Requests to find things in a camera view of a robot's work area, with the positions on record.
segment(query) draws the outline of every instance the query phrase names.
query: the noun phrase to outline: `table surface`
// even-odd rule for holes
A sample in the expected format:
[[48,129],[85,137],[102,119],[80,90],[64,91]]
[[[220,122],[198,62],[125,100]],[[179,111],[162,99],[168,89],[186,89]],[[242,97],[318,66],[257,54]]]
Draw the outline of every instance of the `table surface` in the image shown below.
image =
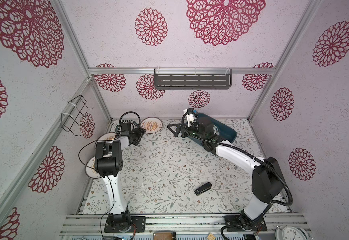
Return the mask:
[[[234,144],[254,156],[262,156],[246,119],[219,119],[237,131]],[[114,120],[115,131],[118,120]],[[231,213],[249,202],[252,180],[232,162],[207,152],[189,138],[174,137],[162,119],[162,129],[144,134],[138,146],[123,150],[121,185],[129,211],[135,213]],[[194,190],[206,182],[212,189],[196,196]],[[93,180],[82,214],[104,214],[110,209],[102,179]],[[275,204],[269,212],[289,212]]]

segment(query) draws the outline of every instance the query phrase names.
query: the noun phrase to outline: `mounting plate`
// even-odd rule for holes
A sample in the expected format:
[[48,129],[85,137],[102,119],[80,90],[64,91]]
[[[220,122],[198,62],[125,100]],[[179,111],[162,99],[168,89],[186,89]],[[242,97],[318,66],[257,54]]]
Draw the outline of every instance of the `mounting plate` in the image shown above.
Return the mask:
[[154,69],[156,89],[229,89],[232,70],[227,74],[159,74]]
[[[144,232],[145,231],[145,220],[146,220],[145,216],[131,217],[131,219],[132,219],[132,223],[134,223],[137,227],[136,232]],[[110,225],[108,225],[108,226],[105,225],[104,232],[105,233],[120,233],[120,231],[118,229],[114,229]],[[133,226],[131,228],[129,228],[129,230],[126,232],[134,232]]]
[[[225,225],[226,226],[241,224],[241,222],[239,220],[239,218],[240,218],[239,215],[228,215],[228,216],[225,216],[224,218],[225,218]],[[263,217],[257,222],[257,224],[255,224],[255,223],[253,224],[254,229],[252,229],[252,231],[258,231],[258,229],[256,228],[256,225],[261,226],[260,227],[261,231],[268,230]],[[230,227],[230,228],[227,228],[226,230],[228,232],[242,232],[243,231],[242,227]]]

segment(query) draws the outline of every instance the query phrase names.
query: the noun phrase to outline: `plate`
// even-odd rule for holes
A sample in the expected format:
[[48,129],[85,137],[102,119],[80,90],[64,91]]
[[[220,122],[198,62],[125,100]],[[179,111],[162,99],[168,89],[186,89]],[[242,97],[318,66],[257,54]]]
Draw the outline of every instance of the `plate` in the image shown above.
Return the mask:
[[91,179],[99,179],[101,176],[99,173],[97,173],[94,169],[91,169],[89,167],[95,168],[95,158],[96,156],[92,157],[86,165],[88,167],[85,167],[85,174],[90,177]]
[[115,132],[108,132],[105,133],[104,135],[102,135],[101,137],[98,138],[98,140],[95,143],[95,148],[97,143],[99,142],[99,140],[107,140],[107,141],[112,141],[114,139],[114,137],[116,136]]
[[152,134],[156,133],[161,130],[162,128],[162,121],[158,118],[145,118],[141,122],[141,127],[146,130],[145,133]]

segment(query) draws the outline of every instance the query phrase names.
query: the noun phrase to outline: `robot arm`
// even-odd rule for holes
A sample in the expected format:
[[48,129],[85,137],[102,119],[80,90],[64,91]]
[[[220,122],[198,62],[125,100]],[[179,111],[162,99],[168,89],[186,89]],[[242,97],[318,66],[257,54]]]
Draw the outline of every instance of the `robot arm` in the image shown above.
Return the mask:
[[95,171],[102,177],[108,191],[111,209],[107,226],[120,232],[131,228],[131,217],[121,189],[119,171],[123,168],[122,150],[131,144],[138,145],[145,129],[137,126],[133,131],[130,123],[121,123],[121,131],[113,141],[96,143]]
[[170,124],[168,129],[175,135],[181,132],[182,137],[189,136],[191,139],[196,138],[201,141],[201,146],[208,152],[226,158],[237,166],[241,167],[252,177],[252,192],[253,196],[249,204],[244,208],[240,214],[240,222],[248,223],[246,230],[252,229],[255,223],[254,219],[266,213],[273,204],[273,198],[281,192],[284,185],[280,181],[283,180],[281,169],[276,159],[269,157],[264,159],[262,157],[255,157],[233,146],[229,141],[214,133],[213,123],[210,117],[197,118],[197,112],[193,108],[184,110],[184,117],[186,116],[187,124]]

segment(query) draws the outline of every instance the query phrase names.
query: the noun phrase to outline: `metal beam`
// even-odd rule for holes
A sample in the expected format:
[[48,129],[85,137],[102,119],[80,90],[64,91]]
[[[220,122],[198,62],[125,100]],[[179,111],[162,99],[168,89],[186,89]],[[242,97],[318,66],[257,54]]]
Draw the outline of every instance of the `metal beam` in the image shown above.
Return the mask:
[[[80,47],[80,44],[77,40],[77,37],[75,35],[75,32],[73,30],[72,25],[70,24],[69,18],[66,14],[66,11],[64,9],[64,6],[62,5],[62,2],[60,0],[50,0],[50,3],[52,4],[52,7],[54,8],[54,11],[56,12],[56,15],[58,17],[58,20],[61,23],[61,26],[64,30],[65,37],[70,42],[71,47],[73,48],[73,51],[76,55],[77,61],[81,66],[81,69],[85,73],[86,77],[92,78],[91,74],[88,70],[88,62],[85,59],[84,53]],[[96,85],[94,89],[94,94],[98,102],[100,103],[100,107],[102,112],[104,113],[105,117],[107,118],[108,122],[111,122],[111,115],[106,107],[106,104],[104,102],[104,99],[101,96],[101,93],[98,89],[98,86],[95,82],[95,80],[92,78],[93,83]]]
[[266,81],[262,92],[260,93],[260,96],[258,97],[256,103],[254,104],[252,110],[249,114],[249,121],[252,121],[253,118],[256,116],[258,111],[261,109],[262,105],[264,104],[265,99],[268,98],[270,94],[270,90],[275,85],[275,83],[278,80],[279,75],[282,73],[283,69],[287,65],[288,60],[293,54],[293,51],[296,49],[298,43],[300,42],[301,38],[303,37],[306,29],[308,28],[308,25],[313,20],[313,17],[315,16],[318,7],[320,6],[320,3],[322,0],[310,0],[308,5],[306,6],[292,36],[290,37],[288,44],[286,45],[284,51],[281,54],[280,59],[278,60],[276,64],[276,72]]
[[[178,234],[201,234],[205,232],[219,233],[221,227],[225,225],[224,217],[226,215],[238,214],[132,214],[132,216],[146,216],[145,232],[140,235],[151,235],[152,232],[160,230],[175,229]],[[100,235],[100,227],[105,227],[106,220],[100,225],[102,215],[68,215],[60,235]],[[268,231],[264,233],[274,233],[277,226],[288,225],[304,228],[311,233],[303,214],[291,213],[271,213],[266,214],[264,221]],[[248,234],[253,232],[235,232]]]
[[227,74],[232,69],[232,74],[273,74],[275,68],[95,68],[90,67],[90,74]]
[[[78,95],[82,95],[87,87],[90,85],[90,78],[85,79],[81,86],[78,88],[76,93],[73,95],[75,98]],[[72,104],[67,104],[63,110],[63,113],[69,113],[75,107]],[[60,115],[58,115],[57,120],[53,123],[52,127],[49,129],[45,137],[39,143],[39,145],[34,150],[33,154],[30,156],[28,161],[25,163],[21,171],[18,173],[16,178],[12,181],[9,188],[5,191],[4,195],[0,199],[0,227],[4,224],[5,219],[10,214],[13,205],[16,202],[21,190],[27,185],[28,181],[32,178],[36,169],[40,166],[48,151],[52,147],[53,143],[56,141],[57,137],[60,135],[62,128],[60,126]]]

